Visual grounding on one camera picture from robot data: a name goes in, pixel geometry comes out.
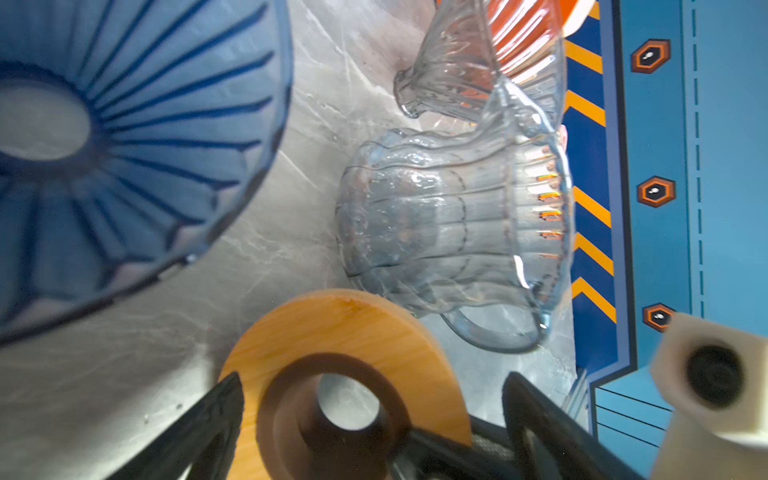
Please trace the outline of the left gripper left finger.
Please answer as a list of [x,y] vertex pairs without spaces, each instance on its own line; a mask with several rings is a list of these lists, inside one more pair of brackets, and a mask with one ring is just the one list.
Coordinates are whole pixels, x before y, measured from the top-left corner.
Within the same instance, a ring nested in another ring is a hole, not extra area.
[[233,372],[110,478],[225,479],[243,413],[243,387]]

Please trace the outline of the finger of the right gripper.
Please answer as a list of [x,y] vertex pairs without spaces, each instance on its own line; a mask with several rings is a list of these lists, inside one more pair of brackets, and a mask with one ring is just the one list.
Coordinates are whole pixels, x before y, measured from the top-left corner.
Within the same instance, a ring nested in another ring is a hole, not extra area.
[[516,466],[502,427],[470,418],[471,444],[413,428],[398,440],[387,459],[391,479],[514,479]]

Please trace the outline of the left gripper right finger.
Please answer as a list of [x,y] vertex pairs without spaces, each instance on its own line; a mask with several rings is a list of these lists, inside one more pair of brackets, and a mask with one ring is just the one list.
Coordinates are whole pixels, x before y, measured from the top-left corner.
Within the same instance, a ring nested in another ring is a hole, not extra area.
[[575,420],[518,372],[502,389],[514,462],[524,479],[638,479]]

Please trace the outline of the grey ribbed glass pitcher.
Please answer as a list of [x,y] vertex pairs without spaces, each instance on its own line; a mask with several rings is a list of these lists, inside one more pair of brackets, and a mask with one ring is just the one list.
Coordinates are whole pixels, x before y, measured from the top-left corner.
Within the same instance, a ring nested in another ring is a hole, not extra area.
[[486,351],[537,348],[569,285],[568,159],[557,127],[508,79],[469,132],[391,129],[362,143],[335,221],[356,288],[437,314]]

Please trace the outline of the orange coffee filter box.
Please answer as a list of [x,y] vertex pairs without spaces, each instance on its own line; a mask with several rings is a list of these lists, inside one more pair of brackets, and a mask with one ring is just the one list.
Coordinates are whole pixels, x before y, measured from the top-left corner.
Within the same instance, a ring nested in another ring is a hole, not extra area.
[[548,47],[595,71],[599,55],[561,38],[560,14],[566,21],[586,19],[592,1],[439,1],[437,13],[409,72],[439,72],[462,85],[488,87],[531,65]]

